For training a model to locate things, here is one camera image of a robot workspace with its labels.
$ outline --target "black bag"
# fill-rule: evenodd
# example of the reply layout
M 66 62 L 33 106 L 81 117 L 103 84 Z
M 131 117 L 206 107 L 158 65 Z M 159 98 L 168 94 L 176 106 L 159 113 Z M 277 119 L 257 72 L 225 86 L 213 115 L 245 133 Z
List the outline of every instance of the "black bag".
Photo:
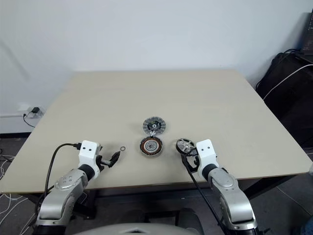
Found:
M 295 54 L 279 53 L 256 92 L 264 98 L 284 78 L 307 64 Z M 313 147 L 313 66 L 282 82 L 264 102 L 301 147 Z

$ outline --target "table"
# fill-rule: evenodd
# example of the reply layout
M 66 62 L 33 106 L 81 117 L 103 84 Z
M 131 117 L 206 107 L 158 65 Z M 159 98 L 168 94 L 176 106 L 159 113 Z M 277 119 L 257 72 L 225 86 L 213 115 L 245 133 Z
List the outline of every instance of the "table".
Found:
M 167 127 L 158 136 L 163 152 L 147 158 L 139 144 L 147 137 L 143 121 L 152 116 L 163 118 Z M 19 151 L 0 191 L 42 192 L 55 148 L 82 140 L 102 144 L 106 159 L 126 147 L 89 189 L 188 183 L 175 149 L 179 138 L 211 139 L 219 164 L 237 179 L 295 175 L 308 172 L 312 164 L 234 70 L 78 72 Z M 76 149 L 60 149 L 50 184 L 77 165 Z

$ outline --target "table leg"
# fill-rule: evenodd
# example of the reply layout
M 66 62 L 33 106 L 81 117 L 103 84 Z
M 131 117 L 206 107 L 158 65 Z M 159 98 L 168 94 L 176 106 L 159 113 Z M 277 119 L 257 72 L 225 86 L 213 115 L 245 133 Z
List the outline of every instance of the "table leg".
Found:
M 31 201 L 32 203 L 36 204 L 41 193 L 23 193 L 23 194 L 20 194 L 21 196 L 23 197 L 26 197 L 28 198 L 29 201 Z
M 84 219 L 94 219 L 96 216 L 96 207 L 94 201 L 96 199 L 98 190 L 90 190 L 88 198 L 84 204 L 75 203 L 73 215 L 80 216 Z
M 268 177 L 262 178 L 252 186 L 248 187 L 244 190 L 244 193 L 249 198 L 249 200 L 261 195 L 262 193 L 282 184 L 283 182 L 291 179 L 296 175 L 288 175 L 288 176 L 277 176 L 277 177 Z

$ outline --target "gray carpet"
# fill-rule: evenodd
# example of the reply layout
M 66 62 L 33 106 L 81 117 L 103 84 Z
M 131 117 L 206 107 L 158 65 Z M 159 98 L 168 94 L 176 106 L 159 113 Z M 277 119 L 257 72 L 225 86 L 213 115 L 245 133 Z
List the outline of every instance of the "gray carpet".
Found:
M 16 155 L 25 139 L 0 139 L 0 148 L 3 154 Z M 292 178 L 291 180 L 281 184 L 279 188 L 289 197 L 296 200 L 308 213 L 313 214 L 313 177 L 309 174 L 303 174 Z M 217 198 L 210 192 L 207 192 L 208 199 L 213 203 L 218 211 Z M 251 200 L 255 216 L 257 218 L 259 228 L 261 230 L 270 228 L 267 235 L 288 235 L 291 229 L 304 224 L 310 215 L 304 211 L 297 203 L 290 199 L 278 188 L 274 188 Z M 108 200 L 107 198 L 96 199 L 97 217 L 94 220 L 83 220 L 80 217 L 72 220 L 67 228 L 67 235 L 88 229 L 118 223 L 121 216 L 134 209 L 140 209 L 145 212 L 156 212 L 162 210 L 179 210 L 183 207 L 192 208 L 200 218 L 206 235 L 222 235 L 214 220 L 213 215 L 203 202 L 197 192 L 193 196 L 180 198 L 163 198 L 161 200 L 140 201 L 131 200 L 128 196 L 119 197 L 120 201 Z M 23 200 L 23 198 L 11 202 L 10 208 Z M 6 197 L 0 198 L 0 212 L 8 207 L 9 200 Z M 26 200 L 19 204 L 5 218 L 0 225 L 0 234 L 18 235 L 22 227 L 31 217 L 34 211 L 34 204 Z M 0 221 L 7 212 L 0 214 Z M 173 223 L 172 218 L 154 219 L 153 222 Z M 32 234 L 29 229 L 25 235 Z

